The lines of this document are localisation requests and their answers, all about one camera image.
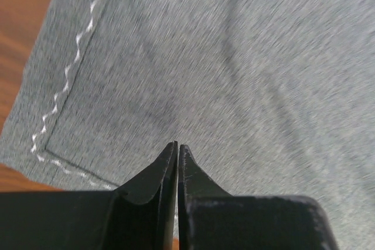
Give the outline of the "grey cloth napkin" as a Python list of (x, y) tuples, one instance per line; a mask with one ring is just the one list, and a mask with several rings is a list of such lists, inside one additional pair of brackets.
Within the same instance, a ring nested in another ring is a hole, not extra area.
[(112, 189), (170, 141), (237, 194), (374, 207), (374, 0), (52, 0), (1, 162)]

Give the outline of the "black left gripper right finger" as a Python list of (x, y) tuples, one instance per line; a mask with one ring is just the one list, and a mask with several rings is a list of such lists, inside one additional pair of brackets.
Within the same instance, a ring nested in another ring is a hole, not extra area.
[(233, 196), (181, 145), (180, 249), (337, 249), (328, 218), (306, 196)]

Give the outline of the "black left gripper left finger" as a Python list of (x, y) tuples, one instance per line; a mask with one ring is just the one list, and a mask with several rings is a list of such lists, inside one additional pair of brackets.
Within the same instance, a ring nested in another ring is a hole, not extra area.
[(1, 194), (2, 249), (171, 249), (178, 144), (110, 191)]

